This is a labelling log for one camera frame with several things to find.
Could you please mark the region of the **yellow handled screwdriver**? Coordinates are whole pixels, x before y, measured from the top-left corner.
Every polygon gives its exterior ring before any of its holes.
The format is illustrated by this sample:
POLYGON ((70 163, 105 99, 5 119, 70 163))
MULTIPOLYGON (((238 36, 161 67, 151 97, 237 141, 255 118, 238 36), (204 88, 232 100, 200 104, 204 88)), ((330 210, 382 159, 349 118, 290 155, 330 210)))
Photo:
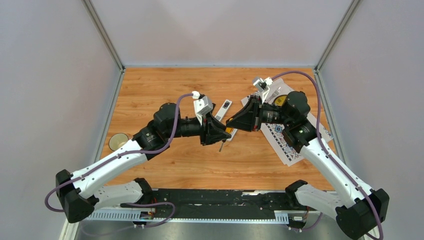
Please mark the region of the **yellow handled screwdriver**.
MULTIPOLYGON (((225 132, 226 132, 226 133, 228 133, 228 134, 230 134, 230 135, 231 135, 232 131, 233 131, 233 129, 232 129, 232 128, 230 128, 230 127, 227 127, 227 128, 225 129, 225 132)), ((219 148, 219 150, 218 150, 219 152, 221 152, 221 151, 222 151, 222 149, 223 149, 224 144, 225 144, 225 142, 226 142, 226 141, 227 141, 227 139, 222 140, 221 146, 220 146, 220 148, 219 148)))

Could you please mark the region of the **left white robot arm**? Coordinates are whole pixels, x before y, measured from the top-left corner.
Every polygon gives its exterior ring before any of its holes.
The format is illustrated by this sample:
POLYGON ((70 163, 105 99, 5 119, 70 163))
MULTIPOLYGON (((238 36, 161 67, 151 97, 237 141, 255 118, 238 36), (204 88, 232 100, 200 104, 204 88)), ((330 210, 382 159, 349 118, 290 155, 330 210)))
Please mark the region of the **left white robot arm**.
POLYGON ((230 138, 226 127, 210 112, 201 119, 182 118, 175 103, 163 104, 153 119, 134 134, 118 150, 83 169, 66 169, 55 175, 56 195, 69 223, 77 223, 95 210, 120 204, 138 204, 148 207, 153 201, 151 187, 143 178, 126 184, 106 186, 110 180, 126 170, 146 163, 169 148, 168 140, 198 136, 203 146, 213 145, 230 138))

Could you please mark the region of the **short white remote control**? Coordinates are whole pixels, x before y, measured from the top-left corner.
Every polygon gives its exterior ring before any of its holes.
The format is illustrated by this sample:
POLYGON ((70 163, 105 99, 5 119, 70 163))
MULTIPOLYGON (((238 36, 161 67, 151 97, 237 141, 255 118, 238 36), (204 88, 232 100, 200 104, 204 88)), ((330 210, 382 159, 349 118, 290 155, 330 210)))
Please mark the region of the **short white remote control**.
POLYGON ((236 128, 230 128, 229 130, 230 130, 229 133, 230 133, 231 137, 228 138, 227 141, 228 142, 231 142, 233 140, 235 134, 237 133, 238 129, 236 129, 236 128))

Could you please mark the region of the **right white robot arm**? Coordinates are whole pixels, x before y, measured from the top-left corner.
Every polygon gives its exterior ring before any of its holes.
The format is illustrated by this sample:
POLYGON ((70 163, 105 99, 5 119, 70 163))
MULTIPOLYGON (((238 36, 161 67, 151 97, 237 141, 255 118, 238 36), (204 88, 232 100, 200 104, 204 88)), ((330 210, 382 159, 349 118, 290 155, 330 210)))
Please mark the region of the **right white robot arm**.
POLYGON ((312 163, 336 191, 332 195, 298 180, 286 188, 286 205, 293 209, 308 206, 336 220, 346 236, 357 240, 371 237, 378 230, 383 239, 382 222, 385 220, 389 196, 383 189, 375 190, 356 176, 323 142, 319 126, 307 118, 310 106, 306 95, 292 91, 283 104, 263 102, 251 95, 244 107, 226 121, 226 126, 246 132, 258 131, 262 124, 283 125, 285 142, 312 163))

